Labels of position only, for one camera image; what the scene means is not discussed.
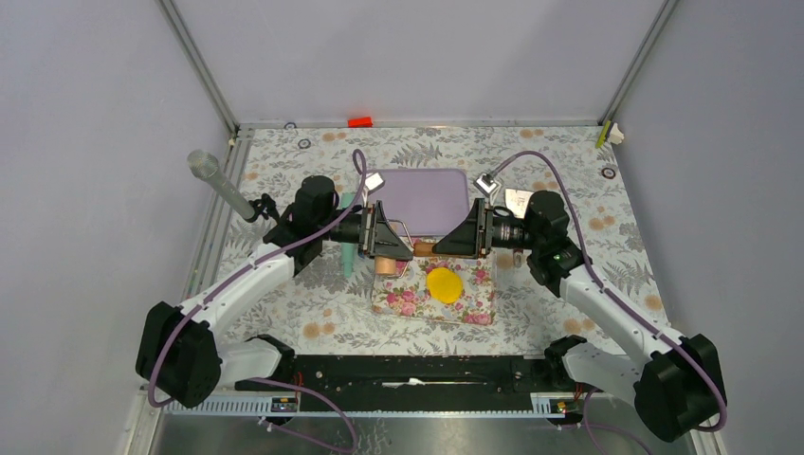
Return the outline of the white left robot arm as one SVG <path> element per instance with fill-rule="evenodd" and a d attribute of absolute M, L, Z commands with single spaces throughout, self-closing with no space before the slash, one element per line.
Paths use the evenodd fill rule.
<path fill-rule="evenodd" d="M 278 214 L 264 198 L 258 207 L 277 224 L 247 259 L 207 290 L 171 306 L 159 302 L 145 319 L 135 364 L 148 382 L 154 408 L 177 402 L 194 408 L 219 386 L 260 378 L 273 390 L 293 380 L 292 351 L 270 336 L 225 344 L 229 326 L 263 296 L 291 281 L 322 252 L 326 241 L 351 244 L 371 259 L 409 262 L 411 249 L 395 232 L 380 202 L 337 206 L 332 179 L 305 178 L 294 201 Z"/>

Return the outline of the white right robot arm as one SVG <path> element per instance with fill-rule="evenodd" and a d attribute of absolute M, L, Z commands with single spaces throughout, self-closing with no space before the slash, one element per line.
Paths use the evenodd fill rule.
<path fill-rule="evenodd" d="M 522 218 L 498 216 L 476 199 L 466 219 L 432 249 L 436 256 L 480 258 L 521 249 L 532 278 L 590 318 L 623 351 L 611 355 L 581 336 L 544 351 L 545 381 L 566 391 L 576 382 L 631 405 L 654 436 L 673 442 L 691 430 L 714 432 L 726 420 L 719 355 L 703 335 L 686 337 L 650 319 L 604 279 L 568 234 L 572 213 L 553 191 L 533 193 Z"/>

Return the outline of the wooden dough roller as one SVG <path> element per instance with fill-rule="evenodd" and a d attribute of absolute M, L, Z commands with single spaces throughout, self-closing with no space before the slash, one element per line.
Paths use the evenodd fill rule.
<path fill-rule="evenodd" d="M 432 256 L 434 246 L 434 242 L 414 241 L 402 221 L 378 223 L 371 249 L 375 274 L 379 277 L 402 277 L 414 258 Z"/>

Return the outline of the floral rectangular tray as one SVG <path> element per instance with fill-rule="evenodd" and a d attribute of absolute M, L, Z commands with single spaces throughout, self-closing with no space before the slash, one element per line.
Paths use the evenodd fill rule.
<path fill-rule="evenodd" d="M 379 262 L 370 298 L 374 312 L 477 326 L 495 321 L 495 254 L 480 259 L 436 256 L 429 239 L 417 239 L 415 246 L 409 262 Z"/>

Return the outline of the yellow dough piece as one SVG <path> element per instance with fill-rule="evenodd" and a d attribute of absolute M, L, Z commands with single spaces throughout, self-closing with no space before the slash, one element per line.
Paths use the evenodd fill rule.
<path fill-rule="evenodd" d="M 461 298 L 464 287 L 459 275 L 445 267 L 432 269 L 426 277 L 430 295 L 443 304 L 453 304 Z"/>

